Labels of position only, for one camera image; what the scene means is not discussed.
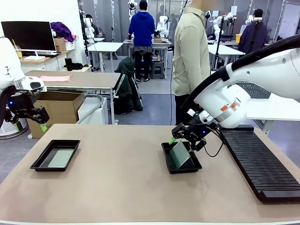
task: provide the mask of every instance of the black ribbed rack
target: black ribbed rack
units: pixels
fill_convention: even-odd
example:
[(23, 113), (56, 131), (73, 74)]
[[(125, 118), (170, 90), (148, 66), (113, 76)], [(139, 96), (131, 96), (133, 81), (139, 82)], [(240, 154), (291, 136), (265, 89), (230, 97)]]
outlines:
[(256, 136), (253, 127), (222, 130), (225, 144), (256, 197), (265, 203), (300, 202), (300, 184)]

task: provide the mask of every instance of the black hair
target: black hair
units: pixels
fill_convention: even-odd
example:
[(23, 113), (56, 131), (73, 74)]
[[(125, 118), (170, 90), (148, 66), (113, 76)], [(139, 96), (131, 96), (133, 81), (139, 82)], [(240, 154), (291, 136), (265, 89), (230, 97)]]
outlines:
[(147, 7), (148, 7), (148, 3), (146, 0), (141, 0), (140, 1), (140, 9), (141, 10), (147, 10)]
[(255, 17), (262, 17), (263, 16), (263, 10), (258, 8), (254, 11)]

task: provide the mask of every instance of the beige shirt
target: beige shirt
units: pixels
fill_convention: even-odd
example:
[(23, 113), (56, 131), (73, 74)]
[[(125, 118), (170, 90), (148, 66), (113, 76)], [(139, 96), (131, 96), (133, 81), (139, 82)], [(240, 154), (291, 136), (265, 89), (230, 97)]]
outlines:
[(190, 94), (210, 75), (204, 12), (186, 7), (174, 38), (174, 89), (176, 96)]

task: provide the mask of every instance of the person in beige shirt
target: person in beige shirt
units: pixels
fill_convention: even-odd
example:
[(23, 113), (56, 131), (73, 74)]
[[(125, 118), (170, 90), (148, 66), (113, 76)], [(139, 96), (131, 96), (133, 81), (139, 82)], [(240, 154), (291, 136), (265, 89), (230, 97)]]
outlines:
[[(201, 7), (208, 4), (217, 7), (219, 0), (193, 0), (190, 7), (183, 9), (174, 38), (174, 89), (176, 102), (176, 125), (189, 122), (189, 115), (182, 115), (180, 107), (191, 92), (208, 76), (210, 61), (207, 36), (204, 28), (204, 12)], [(191, 107), (195, 112), (201, 111), (198, 104)]]

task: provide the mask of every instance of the black mug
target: black mug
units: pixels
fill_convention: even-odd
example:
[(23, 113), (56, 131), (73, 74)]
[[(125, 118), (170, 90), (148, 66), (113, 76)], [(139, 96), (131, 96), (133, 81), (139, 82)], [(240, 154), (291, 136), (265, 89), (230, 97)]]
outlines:
[(71, 58), (65, 58), (67, 71), (72, 71), (72, 59)]

